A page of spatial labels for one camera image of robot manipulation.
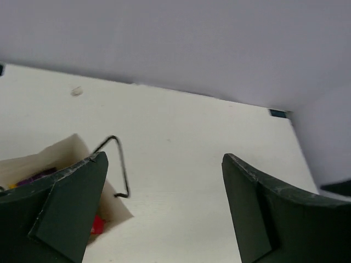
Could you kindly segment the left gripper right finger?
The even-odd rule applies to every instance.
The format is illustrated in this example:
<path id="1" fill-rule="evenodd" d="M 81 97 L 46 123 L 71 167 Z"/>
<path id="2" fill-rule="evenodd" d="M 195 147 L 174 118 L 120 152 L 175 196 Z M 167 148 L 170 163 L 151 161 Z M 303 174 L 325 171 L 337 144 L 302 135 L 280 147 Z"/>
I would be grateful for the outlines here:
<path id="1" fill-rule="evenodd" d="M 350 262 L 350 203 L 317 195 L 232 154 L 223 179 L 242 262 Z"/>

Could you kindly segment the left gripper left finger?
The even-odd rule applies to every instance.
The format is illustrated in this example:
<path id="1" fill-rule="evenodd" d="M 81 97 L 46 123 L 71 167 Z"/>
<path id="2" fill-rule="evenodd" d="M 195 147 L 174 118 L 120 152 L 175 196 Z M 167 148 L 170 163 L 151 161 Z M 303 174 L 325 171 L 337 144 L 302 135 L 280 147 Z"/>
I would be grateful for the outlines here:
<path id="1" fill-rule="evenodd" d="M 1 192 L 1 262 L 82 262 L 108 165 L 98 152 Z"/>

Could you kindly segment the red candy packet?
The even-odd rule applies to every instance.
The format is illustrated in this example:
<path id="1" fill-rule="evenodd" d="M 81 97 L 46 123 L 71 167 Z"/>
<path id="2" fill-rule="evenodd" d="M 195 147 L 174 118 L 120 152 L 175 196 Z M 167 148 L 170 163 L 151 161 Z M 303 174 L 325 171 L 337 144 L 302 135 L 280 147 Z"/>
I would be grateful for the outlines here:
<path id="1" fill-rule="evenodd" d="M 105 224 L 106 224 L 106 220 L 104 220 L 100 215 L 96 214 L 90 234 L 101 235 L 104 232 Z"/>

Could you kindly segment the dark purple M&M's packet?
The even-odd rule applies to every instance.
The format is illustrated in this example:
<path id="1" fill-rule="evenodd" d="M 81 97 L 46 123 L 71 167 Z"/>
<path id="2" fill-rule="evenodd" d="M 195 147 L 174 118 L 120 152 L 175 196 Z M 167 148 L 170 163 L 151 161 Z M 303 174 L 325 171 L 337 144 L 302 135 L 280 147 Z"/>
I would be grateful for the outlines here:
<path id="1" fill-rule="evenodd" d="M 44 171 L 41 171 L 33 176 L 30 176 L 29 178 L 27 179 L 23 179 L 19 182 L 16 183 L 16 186 L 21 186 L 21 185 L 26 185 L 26 184 L 30 184 L 38 179 L 41 179 L 43 177 L 46 177 L 52 173 L 55 173 L 57 171 L 56 168 L 50 168 L 50 169 L 47 169 L 47 170 L 44 170 Z"/>

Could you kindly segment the white coffee paper bag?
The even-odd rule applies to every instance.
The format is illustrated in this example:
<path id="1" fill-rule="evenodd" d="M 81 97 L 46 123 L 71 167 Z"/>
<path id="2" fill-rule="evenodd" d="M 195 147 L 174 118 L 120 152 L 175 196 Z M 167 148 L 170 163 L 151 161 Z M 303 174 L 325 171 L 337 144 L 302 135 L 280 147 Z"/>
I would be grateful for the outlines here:
<path id="1" fill-rule="evenodd" d="M 105 181 L 97 211 L 97 214 L 106 220 L 104 232 L 101 235 L 90 235 L 87 243 L 88 245 L 94 243 L 113 228 L 133 217 L 131 212 L 121 201 L 121 198 L 130 197 L 130 188 L 120 139 L 111 135 L 97 146 L 93 152 L 101 151 L 111 140 L 115 141 L 118 148 L 121 173 L 126 191 L 125 193 L 117 193 L 109 181 Z M 63 170 L 91 154 L 82 138 L 78 134 L 72 134 L 66 139 L 48 146 L 37 154 L 2 160 L 1 193 L 10 190 L 8 188 L 10 184 L 16 184 L 23 179 L 27 179 L 30 176 L 50 168 L 56 168 L 57 171 Z"/>

